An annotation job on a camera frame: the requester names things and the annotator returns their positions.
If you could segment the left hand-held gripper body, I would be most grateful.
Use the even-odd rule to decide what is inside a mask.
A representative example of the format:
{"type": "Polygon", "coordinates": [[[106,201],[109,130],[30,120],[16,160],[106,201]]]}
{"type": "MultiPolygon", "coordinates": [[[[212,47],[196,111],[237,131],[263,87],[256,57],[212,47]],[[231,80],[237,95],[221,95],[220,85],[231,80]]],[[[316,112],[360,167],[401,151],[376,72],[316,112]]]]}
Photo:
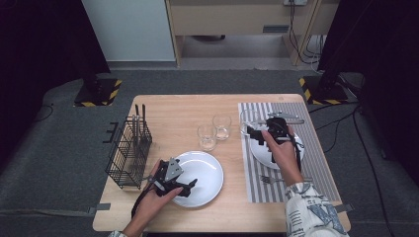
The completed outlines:
{"type": "Polygon", "coordinates": [[[161,160],[157,171],[149,178],[149,181],[157,188],[156,193],[160,197],[177,188],[189,190],[188,185],[177,182],[177,179],[183,174],[179,162],[180,160],[175,158],[170,158],[168,161],[161,160]]]}

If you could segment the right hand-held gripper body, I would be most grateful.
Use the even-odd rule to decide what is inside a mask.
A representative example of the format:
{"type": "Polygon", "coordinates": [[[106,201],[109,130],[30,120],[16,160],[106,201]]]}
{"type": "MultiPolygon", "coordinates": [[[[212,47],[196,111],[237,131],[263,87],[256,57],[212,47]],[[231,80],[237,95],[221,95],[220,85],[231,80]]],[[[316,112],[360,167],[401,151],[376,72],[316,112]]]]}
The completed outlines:
{"type": "MultiPolygon", "coordinates": [[[[291,115],[287,113],[283,113],[282,111],[279,112],[271,112],[268,113],[268,117],[270,118],[282,118],[287,120],[297,120],[300,119],[297,115],[291,115]]],[[[295,139],[293,135],[290,135],[288,125],[284,124],[271,124],[267,125],[269,133],[273,136],[273,138],[279,143],[282,144],[285,141],[290,141],[292,144],[295,144],[295,139]]]]}

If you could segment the white plate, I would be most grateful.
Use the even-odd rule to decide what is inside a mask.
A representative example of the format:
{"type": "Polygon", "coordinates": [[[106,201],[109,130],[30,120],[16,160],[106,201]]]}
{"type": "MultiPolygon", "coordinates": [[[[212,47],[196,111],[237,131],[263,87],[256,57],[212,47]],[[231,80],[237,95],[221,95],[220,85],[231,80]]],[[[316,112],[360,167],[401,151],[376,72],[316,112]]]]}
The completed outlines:
{"type": "Polygon", "coordinates": [[[173,201],[183,207],[201,207],[212,201],[223,185],[223,170],[216,158],[202,151],[189,151],[177,157],[183,174],[179,183],[197,182],[188,197],[177,196],[173,201]]]}
{"type": "MultiPolygon", "coordinates": [[[[268,127],[266,125],[262,125],[258,128],[258,130],[268,130],[268,127]]],[[[253,156],[263,165],[279,170],[280,167],[277,165],[276,161],[274,160],[273,153],[269,150],[269,147],[265,141],[264,145],[259,145],[258,141],[254,138],[250,138],[250,149],[253,154],[253,156]]],[[[301,162],[303,155],[304,155],[304,145],[302,144],[302,140],[295,135],[295,155],[298,162],[301,162]]]]}

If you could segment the steel table knife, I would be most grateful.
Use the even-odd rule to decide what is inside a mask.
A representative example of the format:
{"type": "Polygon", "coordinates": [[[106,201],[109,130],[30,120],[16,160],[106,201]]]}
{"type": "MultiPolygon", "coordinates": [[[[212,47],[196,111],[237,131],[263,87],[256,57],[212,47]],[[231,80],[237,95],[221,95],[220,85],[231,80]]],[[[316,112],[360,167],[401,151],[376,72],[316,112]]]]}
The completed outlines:
{"type": "Polygon", "coordinates": [[[265,124],[265,125],[271,125],[274,123],[277,124],[303,124],[305,123],[304,119],[297,119],[297,120],[287,120],[284,118],[268,118],[268,119],[258,119],[256,121],[258,124],[265,124]]]}

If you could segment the steel fork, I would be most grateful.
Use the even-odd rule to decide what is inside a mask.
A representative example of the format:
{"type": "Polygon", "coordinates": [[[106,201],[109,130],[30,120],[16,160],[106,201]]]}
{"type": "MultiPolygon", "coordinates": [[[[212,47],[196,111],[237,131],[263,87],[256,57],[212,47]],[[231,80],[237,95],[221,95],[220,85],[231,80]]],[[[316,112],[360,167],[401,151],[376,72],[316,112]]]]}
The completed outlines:
{"type": "MultiPolygon", "coordinates": [[[[306,182],[312,182],[313,178],[311,177],[307,177],[304,179],[306,182]]],[[[260,176],[260,181],[265,183],[265,184],[273,184],[273,183],[278,183],[278,182],[282,182],[284,183],[285,180],[284,179],[277,179],[277,178],[273,178],[273,177],[268,177],[268,176],[260,176]]]]}

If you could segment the black wire cutlery basket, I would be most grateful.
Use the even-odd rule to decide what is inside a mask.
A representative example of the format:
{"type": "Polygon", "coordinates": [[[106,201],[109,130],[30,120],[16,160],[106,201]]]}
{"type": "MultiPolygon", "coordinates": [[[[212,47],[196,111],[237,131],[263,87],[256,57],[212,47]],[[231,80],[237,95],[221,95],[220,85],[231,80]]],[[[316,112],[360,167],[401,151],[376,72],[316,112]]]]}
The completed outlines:
{"type": "Polygon", "coordinates": [[[131,117],[117,127],[116,136],[112,139],[109,162],[106,173],[121,189],[125,187],[140,188],[145,180],[144,170],[152,144],[152,135],[145,124],[147,141],[141,142],[142,117],[138,119],[138,145],[133,146],[131,117]]]}

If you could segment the person's right hand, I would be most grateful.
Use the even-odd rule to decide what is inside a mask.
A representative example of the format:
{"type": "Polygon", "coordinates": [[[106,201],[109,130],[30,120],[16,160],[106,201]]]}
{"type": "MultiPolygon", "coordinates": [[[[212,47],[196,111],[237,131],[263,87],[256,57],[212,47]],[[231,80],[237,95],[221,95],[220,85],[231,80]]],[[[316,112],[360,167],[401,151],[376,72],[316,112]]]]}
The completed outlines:
{"type": "Polygon", "coordinates": [[[280,167],[286,185],[289,187],[297,183],[302,183],[304,178],[296,162],[293,144],[290,141],[278,144],[267,130],[263,130],[262,135],[273,153],[274,160],[280,167]]]}

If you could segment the person's left hand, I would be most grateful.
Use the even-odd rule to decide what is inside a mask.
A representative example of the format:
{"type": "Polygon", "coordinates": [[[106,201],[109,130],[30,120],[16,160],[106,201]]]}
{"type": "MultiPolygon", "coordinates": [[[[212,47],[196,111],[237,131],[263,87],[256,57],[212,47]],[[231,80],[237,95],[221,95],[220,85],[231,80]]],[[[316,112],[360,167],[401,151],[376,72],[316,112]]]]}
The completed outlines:
{"type": "Polygon", "coordinates": [[[155,186],[152,183],[147,185],[147,193],[139,202],[135,215],[131,220],[133,227],[144,229],[146,225],[153,220],[159,211],[177,196],[183,188],[176,188],[164,196],[156,193],[155,186]]]}

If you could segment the grey white striped placemat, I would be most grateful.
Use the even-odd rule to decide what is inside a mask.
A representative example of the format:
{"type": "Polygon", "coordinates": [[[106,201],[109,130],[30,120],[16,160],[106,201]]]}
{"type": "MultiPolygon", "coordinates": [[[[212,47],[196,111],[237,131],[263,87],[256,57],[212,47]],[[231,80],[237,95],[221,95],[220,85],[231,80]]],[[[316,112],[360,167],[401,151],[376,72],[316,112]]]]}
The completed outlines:
{"type": "MultiPolygon", "coordinates": [[[[303,124],[292,124],[294,135],[297,135],[304,145],[301,172],[305,178],[313,178],[314,186],[321,194],[332,201],[340,199],[304,103],[239,103],[239,115],[243,110],[257,111],[260,119],[267,119],[268,113],[279,111],[304,119],[303,124]]],[[[282,179],[280,169],[269,168],[253,156],[249,135],[241,133],[241,142],[248,200],[250,202],[285,202],[287,200],[285,183],[265,184],[260,181],[261,175],[282,179]]]]}

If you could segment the black stand base yellow striped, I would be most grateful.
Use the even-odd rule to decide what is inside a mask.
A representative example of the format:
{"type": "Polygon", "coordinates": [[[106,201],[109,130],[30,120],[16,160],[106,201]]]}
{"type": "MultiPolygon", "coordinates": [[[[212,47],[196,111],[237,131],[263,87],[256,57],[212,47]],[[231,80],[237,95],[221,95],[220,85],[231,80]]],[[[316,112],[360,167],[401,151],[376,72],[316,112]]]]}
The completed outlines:
{"type": "Polygon", "coordinates": [[[321,76],[303,76],[298,79],[307,102],[311,105],[338,105],[348,102],[342,86],[321,76]]]}
{"type": "Polygon", "coordinates": [[[74,100],[74,106],[95,107],[111,105],[121,87],[122,80],[99,79],[98,83],[98,90],[88,88],[85,84],[83,84],[74,100]]]}

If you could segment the dark cutlery piece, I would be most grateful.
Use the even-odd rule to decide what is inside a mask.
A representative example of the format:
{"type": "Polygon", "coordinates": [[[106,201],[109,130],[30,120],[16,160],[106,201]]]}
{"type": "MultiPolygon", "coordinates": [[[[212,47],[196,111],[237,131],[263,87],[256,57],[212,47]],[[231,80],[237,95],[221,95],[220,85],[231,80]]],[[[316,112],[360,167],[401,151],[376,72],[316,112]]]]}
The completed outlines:
{"type": "Polygon", "coordinates": [[[136,115],[136,146],[138,145],[138,119],[139,119],[139,110],[138,105],[134,105],[135,108],[135,115],[136,115]]]}
{"type": "Polygon", "coordinates": [[[146,132],[145,132],[145,124],[146,124],[146,121],[145,121],[145,104],[142,104],[142,106],[141,106],[141,112],[142,112],[142,122],[141,122],[141,125],[142,125],[142,131],[141,131],[141,142],[145,143],[145,142],[147,141],[147,138],[146,138],[146,132]]]}

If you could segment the light wooden cabinet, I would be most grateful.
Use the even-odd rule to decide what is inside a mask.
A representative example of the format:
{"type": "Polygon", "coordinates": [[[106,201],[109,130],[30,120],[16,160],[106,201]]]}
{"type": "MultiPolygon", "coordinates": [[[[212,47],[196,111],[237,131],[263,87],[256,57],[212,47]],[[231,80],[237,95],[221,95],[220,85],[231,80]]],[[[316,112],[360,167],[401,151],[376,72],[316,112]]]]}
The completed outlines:
{"type": "Polygon", "coordinates": [[[293,65],[302,64],[311,36],[328,34],[341,0],[165,0],[175,57],[181,59],[185,36],[261,35],[264,25],[289,25],[283,36],[293,65]]]}

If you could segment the black curtain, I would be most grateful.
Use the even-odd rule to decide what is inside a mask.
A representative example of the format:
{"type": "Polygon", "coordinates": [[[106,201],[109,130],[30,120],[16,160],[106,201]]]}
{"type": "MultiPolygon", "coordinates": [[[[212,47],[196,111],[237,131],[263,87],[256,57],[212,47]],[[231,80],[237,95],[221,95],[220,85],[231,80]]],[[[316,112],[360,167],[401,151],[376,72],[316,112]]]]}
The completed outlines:
{"type": "Polygon", "coordinates": [[[419,186],[419,0],[340,0],[318,68],[365,76],[385,156],[419,186]]]}
{"type": "Polygon", "coordinates": [[[0,0],[0,172],[49,89],[109,71],[82,0],[0,0]]]}

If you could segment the white panel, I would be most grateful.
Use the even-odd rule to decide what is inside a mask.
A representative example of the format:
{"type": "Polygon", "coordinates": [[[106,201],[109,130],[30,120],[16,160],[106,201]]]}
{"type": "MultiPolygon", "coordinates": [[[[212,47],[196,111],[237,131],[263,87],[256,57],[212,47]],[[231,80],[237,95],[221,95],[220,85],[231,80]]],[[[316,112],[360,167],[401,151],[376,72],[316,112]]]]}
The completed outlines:
{"type": "Polygon", "coordinates": [[[174,61],[165,0],[82,0],[108,61],[174,61]]]}

